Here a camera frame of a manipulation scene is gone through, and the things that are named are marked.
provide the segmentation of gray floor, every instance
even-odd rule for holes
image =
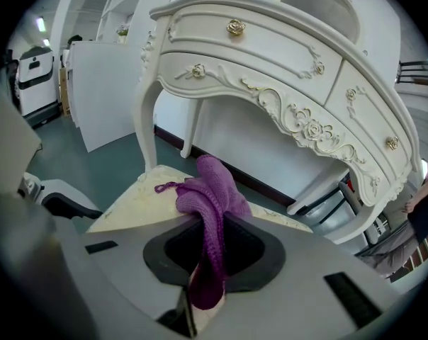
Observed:
[[[71,118],[60,117],[36,129],[43,150],[36,153],[28,172],[40,180],[62,179],[88,196],[102,211],[106,210],[145,170],[135,135],[129,135],[86,151],[80,130]],[[156,137],[158,164],[168,165],[189,175],[197,176],[195,159],[183,159],[179,150]],[[248,201],[285,214],[286,208],[237,183]],[[84,232],[91,220],[74,221]]]

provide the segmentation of curved desk leg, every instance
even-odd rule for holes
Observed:
[[[161,91],[162,85],[160,82],[154,81],[151,84],[144,85],[137,97],[134,126],[138,143],[145,159],[145,172],[151,171],[157,165],[152,114],[154,112],[154,104]]]
[[[332,183],[339,182],[348,173],[348,167],[340,160],[335,160],[331,166],[325,169],[297,198],[296,202],[289,205],[286,212],[294,215],[304,205],[309,205],[317,200]]]
[[[187,159],[191,154],[193,136],[197,127],[198,116],[200,115],[203,99],[191,99],[188,107],[186,136],[184,138],[184,147],[181,150],[181,157]]]

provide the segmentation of ornate white desk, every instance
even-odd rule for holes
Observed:
[[[323,22],[271,0],[178,0],[151,17],[157,26],[142,51],[134,112],[146,171],[157,164],[152,114],[162,89],[193,99],[183,156],[202,100],[231,96],[265,110],[299,147],[337,159],[290,214],[346,165],[364,208],[326,236],[336,243],[362,233],[409,172],[419,171],[417,132],[400,97],[350,40]]]

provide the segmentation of purple knitted cloth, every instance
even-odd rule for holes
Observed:
[[[211,155],[197,159],[199,178],[184,183],[156,186],[156,193],[176,186],[176,209],[182,213],[200,213],[204,222],[203,253],[188,287],[192,304],[209,310],[217,305],[225,291],[223,263],[223,213],[251,215],[249,203],[236,189],[231,173]]]

